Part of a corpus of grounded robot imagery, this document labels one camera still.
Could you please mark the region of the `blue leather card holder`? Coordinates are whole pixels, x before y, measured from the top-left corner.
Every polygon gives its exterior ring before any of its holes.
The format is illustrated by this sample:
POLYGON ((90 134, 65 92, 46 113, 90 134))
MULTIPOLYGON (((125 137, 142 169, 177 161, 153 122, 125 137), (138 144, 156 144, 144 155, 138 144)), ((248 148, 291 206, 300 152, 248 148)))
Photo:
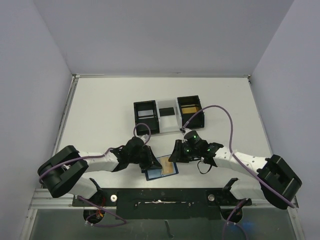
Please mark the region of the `blue leather card holder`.
MULTIPOLYGON (((170 155, 163 155, 163 156, 157 157, 156 159, 160 162, 160 158, 162 158, 162 157, 170 157, 170 155)), ((175 162, 173 162, 173 164, 174 164, 174 168, 175 168, 174 174, 162 175, 162 173, 161 173, 162 169, 142 170, 141 172, 145 175, 145 178, 147 181, 170 177, 173 175, 177 175, 179 173, 177 164, 175 162)))

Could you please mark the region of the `patterned gold card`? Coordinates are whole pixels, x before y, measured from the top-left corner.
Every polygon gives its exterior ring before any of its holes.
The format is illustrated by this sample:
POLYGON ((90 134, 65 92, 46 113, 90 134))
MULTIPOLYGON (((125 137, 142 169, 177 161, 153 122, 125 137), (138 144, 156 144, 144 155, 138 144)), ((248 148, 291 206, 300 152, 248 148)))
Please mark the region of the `patterned gold card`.
POLYGON ((198 106, 186 106, 186 107, 182 107, 181 111, 182 111, 182 114, 186 115, 186 114, 195 114, 200 109, 201 108, 199 108, 198 106))
POLYGON ((172 175, 175 173, 174 163, 169 161, 168 156, 163 156, 159 159, 159 162, 162 166, 161 174, 162 175, 172 175))

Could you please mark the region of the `black card from holder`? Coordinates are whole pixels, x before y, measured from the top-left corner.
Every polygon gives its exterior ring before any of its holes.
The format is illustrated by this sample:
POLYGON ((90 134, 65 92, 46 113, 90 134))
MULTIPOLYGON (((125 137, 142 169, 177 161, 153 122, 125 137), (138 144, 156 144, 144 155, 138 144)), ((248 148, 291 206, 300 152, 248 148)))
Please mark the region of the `black card from holder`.
POLYGON ((175 115, 175 110, 174 110, 173 107, 160 108, 159 109, 159 115, 161 117, 174 116, 175 115))

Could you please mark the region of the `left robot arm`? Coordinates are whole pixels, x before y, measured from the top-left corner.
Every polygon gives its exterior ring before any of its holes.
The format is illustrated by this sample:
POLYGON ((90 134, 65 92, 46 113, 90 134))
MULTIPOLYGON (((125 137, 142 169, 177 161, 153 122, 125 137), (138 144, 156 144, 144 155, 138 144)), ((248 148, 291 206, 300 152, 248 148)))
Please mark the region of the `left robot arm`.
POLYGON ((151 147, 134 136, 125 145, 110 147, 105 153, 84 153, 68 145, 43 163, 37 174, 39 182, 53 198, 72 194, 88 200, 102 189, 95 179, 85 178, 83 174, 100 171, 115 173, 130 164, 139 165, 142 173, 162 169, 151 147))

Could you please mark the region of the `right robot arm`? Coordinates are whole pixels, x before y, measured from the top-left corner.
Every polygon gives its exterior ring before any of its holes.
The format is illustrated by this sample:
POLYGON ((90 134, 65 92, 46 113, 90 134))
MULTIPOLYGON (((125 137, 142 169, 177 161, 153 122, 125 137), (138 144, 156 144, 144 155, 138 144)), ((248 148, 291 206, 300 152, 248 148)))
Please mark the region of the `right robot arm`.
POLYGON ((301 179, 281 156, 258 157, 232 151, 220 143, 207 142, 195 130, 186 131, 182 139, 175 141, 169 161, 201 161, 250 176, 257 181, 255 184, 237 180, 231 185, 230 193, 238 200, 267 200, 282 210, 294 207, 292 201, 302 186, 301 179))

